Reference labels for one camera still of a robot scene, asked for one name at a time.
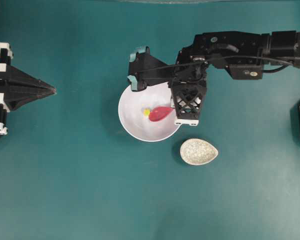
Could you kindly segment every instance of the black cable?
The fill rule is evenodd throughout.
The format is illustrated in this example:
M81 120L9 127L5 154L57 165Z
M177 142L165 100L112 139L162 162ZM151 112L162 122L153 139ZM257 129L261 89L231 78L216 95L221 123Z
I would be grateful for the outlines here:
M287 67L289 67L289 66L288 65L284 65L284 66L278 67L276 69L262 70L262 72L264 74L274 74L274 73L280 72L281 70L283 70L283 69L285 69Z
M212 61L218 61L223 59L234 59L234 58L240 58L240 59L260 59L265 60L273 63L278 63L282 65L288 65L293 66L295 68L300 69L300 67L294 66L293 63L281 59L277 59L274 57L264 57L264 56L248 56L248 55L231 55L231 56L221 56L221 57L212 57L209 59L206 59L205 61L197 61L197 62L189 62L189 63L182 63L182 64L173 64L173 65L166 65L166 66L159 66L154 68L148 68L145 70L138 71L138 73L153 71L153 70L160 70L160 69L168 69L168 68L175 68L175 67L185 67L185 66L192 66L192 65L199 65L203 64L204 62L212 62Z

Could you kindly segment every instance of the small yellow toy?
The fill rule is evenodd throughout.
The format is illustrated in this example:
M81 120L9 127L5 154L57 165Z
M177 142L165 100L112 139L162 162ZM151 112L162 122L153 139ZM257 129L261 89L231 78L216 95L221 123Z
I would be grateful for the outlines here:
M149 117L150 113L151 113L151 110L149 108L146 108L143 110L143 115L145 115L146 117Z

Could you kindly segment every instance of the bowl rim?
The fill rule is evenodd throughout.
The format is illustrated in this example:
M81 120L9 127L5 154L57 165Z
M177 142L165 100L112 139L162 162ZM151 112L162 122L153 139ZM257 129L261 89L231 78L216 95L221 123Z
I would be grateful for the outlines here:
M210 144L210 145L216 150L216 155L215 155L215 157L212 158L210 161L207 161L207 162L204 162L204 163L193 163L193 162L189 162L189 161L185 160L185 159L182 157L182 154L181 154L181 148L182 148L182 146L183 146L186 142L189 142L189 141L192 141L192 140L200 140L200 141L204 141L204 142ZM218 151L218 149L215 148L215 146L213 146L210 142L205 141L205 140L200 139L200 138L189 138L189 139L187 139L186 141L184 141L184 142L181 144L181 146L180 146L180 151L179 151L179 152L180 152L180 157L182 158L182 160L183 160L185 163L187 163L187 164L189 164L189 165L193 165L193 166L201 166L201 165L205 165L205 164L211 163L211 162L212 162L216 157L218 157L218 155L219 155L219 151Z
M128 131L128 129L126 129L126 127L124 126L124 124L122 123L122 119L121 119L121 116L120 116L120 105L122 104L122 95L125 93L125 91L128 91L130 90L130 85L127 86L123 92L121 93L121 96L120 96L120 99L119 99L119 103L118 103L118 116L119 116L119 120L120 120L120 123L121 123L121 126L124 128L124 130L126 130L126 132L128 134L130 134L132 137L134 137L135 139L138 139L140 141L143 141L143 142L148 142L148 143L155 143L155 142L160 142L160 141L163 141L163 140L166 140L167 138L170 138L173 134L176 133L176 131L178 131L178 129L180 128L181 125L175 125L177 126L177 128L171 133L169 134L168 136L164 137L164 138L161 138L161 139L158 139L158 140L145 140L145 139L142 139L140 137L137 137L135 135L133 135L131 132Z

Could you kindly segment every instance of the small white dish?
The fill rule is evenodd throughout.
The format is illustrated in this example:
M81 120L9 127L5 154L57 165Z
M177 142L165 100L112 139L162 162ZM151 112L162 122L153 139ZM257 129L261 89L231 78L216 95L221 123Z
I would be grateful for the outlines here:
M218 150L209 142L191 138L180 147L181 158L190 165L204 165L210 163L218 156Z

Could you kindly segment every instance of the green tabletop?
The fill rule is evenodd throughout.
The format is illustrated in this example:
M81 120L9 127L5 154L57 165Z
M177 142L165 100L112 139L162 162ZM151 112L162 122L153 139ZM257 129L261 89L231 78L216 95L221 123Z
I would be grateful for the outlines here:
M57 95L8 116L0 240L300 240L299 69L241 81L211 67L199 126L162 142L118 118L135 47L173 64L195 34L285 30L300 32L300 0L1 0L12 65ZM189 138L219 156L185 164Z

